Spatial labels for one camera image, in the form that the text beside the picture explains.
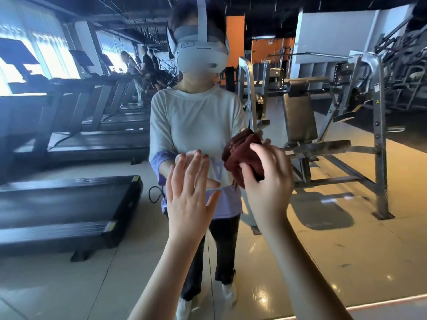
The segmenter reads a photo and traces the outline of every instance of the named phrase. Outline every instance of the white vr headset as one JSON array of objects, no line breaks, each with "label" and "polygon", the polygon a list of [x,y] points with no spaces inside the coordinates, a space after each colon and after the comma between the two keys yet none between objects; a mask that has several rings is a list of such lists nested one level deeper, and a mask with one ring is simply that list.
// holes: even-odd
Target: white vr headset
[{"label": "white vr headset", "polygon": [[199,24],[178,27],[174,33],[167,27],[170,50],[183,73],[222,72],[230,54],[227,36],[217,27],[207,26],[206,1],[196,1]]}]

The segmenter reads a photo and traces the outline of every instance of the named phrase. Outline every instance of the tile floor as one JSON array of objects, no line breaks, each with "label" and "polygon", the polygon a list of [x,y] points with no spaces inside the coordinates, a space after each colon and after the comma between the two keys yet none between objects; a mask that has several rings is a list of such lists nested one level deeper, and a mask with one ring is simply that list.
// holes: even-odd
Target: tile floor
[{"label": "tile floor", "polygon": [[[265,129],[275,145],[285,134],[280,101],[271,98]],[[316,114],[318,124],[324,117]],[[353,145],[371,145],[372,134],[348,124],[331,126],[327,139],[350,139]],[[328,185],[298,191],[288,209],[290,221],[340,299],[347,306],[427,293],[427,196],[423,183],[427,154],[387,141],[389,204],[396,216],[378,221],[371,215],[375,197],[359,183]],[[339,156],[350,166],[373,177],[373,158],[366,154]],[[341,176],[321,159],[313,177]],[[0,259],[0,319],[7,320],[125,320],[154,270],[168,236],[167,220],[159,204],[148,199],[156,184],[149,164],[116,162],[71,167],[35,175],[59,179],[138,174],[144,190],[135,218],[115,250],[98,251],[82,263],[69,263],[70,254]],[[239,298],[233,309],[222,300],[221,286],[213,281],[216,247],[207,236],[202,293],[193,304],[191,319],[266,320],[292,316],[273,255],[262,236],[240,223],[236,248],[236,285]],[[399,306],[354,311],[355,319],[405,319],[426,314],[425,300]]]}]

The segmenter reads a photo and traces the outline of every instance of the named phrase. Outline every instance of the window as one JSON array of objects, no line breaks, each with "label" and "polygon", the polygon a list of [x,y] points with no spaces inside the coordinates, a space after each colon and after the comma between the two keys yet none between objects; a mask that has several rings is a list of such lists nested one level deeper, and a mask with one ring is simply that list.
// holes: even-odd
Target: window
[{"label": "window", "polygon": [[120,53],[124,50],[136,60],[132,42],[104,31],[97,31],[97,37],[103,54],[107,55],[114,65],[111,69],[115,72],[126,73],[128,69],[120,58]]},{"label": "window", "polygon": [[[20,0],[0,0],[0,37],[21,40],[40,65],[26,65],[47,78],[80,78],[61,23],[55,14]],[[10,95],[8,83],[24,82],[13,65],[0,58],[0,96]]]}]

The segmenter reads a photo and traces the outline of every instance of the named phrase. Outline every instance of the sneaker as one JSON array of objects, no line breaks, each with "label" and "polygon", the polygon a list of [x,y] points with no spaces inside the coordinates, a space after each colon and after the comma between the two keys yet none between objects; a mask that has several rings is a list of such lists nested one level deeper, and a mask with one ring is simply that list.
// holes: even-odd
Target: sneaker
[{"label": "sneaker", "polygon": [[234,305],[238,300],[238,291],[234,283],[228,285],[222,285],[222,293],[226,300],[230,301],[231,305]]},{"label": "sneaker", "polygon": [[178,307],[176,308],[176,320],[187,320],[191,312],[191,301],[179,298]]}]

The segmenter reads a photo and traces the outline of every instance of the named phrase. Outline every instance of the neck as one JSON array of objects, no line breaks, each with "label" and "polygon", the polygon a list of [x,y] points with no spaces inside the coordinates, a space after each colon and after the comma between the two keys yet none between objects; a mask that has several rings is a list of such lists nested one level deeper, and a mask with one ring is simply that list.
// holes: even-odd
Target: neck
[{"label": "neck", "polygon": [[184,77],[182,81],[174,87],[174,89],[186,93],[203,93],[210,90],[214,85],[215,83],[211,80],[208,80],[203,84],[194,84],[191,80]]}]

